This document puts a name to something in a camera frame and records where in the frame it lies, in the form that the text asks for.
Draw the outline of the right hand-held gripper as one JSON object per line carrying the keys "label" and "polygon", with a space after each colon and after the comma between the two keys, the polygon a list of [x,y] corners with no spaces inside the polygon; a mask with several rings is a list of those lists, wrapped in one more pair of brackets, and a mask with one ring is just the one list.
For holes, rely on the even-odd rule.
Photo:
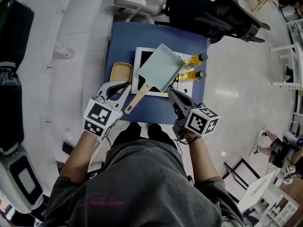
{"label": "right hand-held gripper", "polygon": [[204,136],[215,130],[220,115],[210,108],[197,105],[187,94],[174,89],[168,91],[168,99],[178,117],[173,125],[178,140],[189,131]]}

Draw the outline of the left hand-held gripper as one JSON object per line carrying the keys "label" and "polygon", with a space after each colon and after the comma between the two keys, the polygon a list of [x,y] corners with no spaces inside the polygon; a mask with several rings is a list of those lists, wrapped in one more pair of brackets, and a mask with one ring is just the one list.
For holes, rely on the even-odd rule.
{"label": "left hand-held gripper", "polygon": [[88,102],[83,116],[84,130],[97,137],[104,137],[122,117],[122,107],[130,92],[129,81],[116,80],[104,83]]}

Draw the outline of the person's right hand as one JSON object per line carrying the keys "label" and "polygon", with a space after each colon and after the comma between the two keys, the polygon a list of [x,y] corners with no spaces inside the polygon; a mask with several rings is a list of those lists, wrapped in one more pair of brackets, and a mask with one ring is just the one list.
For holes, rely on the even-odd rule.
{"label": "person's right hand", "polygon": [[191,142],[194,142],[195,140],[199,139],[201,136],[189,131],[185,133],[184,137],[187,143],[190,144]]}

